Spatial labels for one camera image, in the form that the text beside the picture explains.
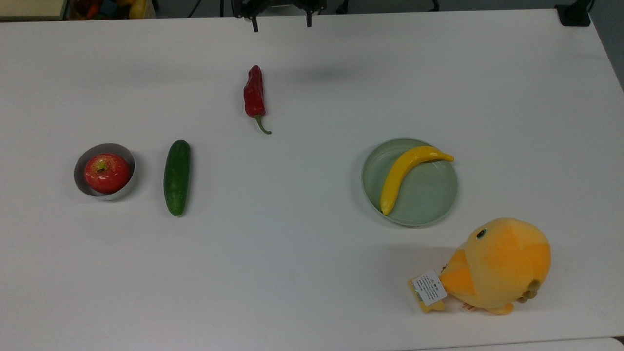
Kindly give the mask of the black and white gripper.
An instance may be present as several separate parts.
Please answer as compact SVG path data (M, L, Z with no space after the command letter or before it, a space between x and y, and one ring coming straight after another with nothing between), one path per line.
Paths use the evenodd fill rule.
M257 16L270 7L294 6L306 13L306 27L312 27L312 14L325 10L327 0L233 0L232 12L237 18L252 19L254 33L258 33Z

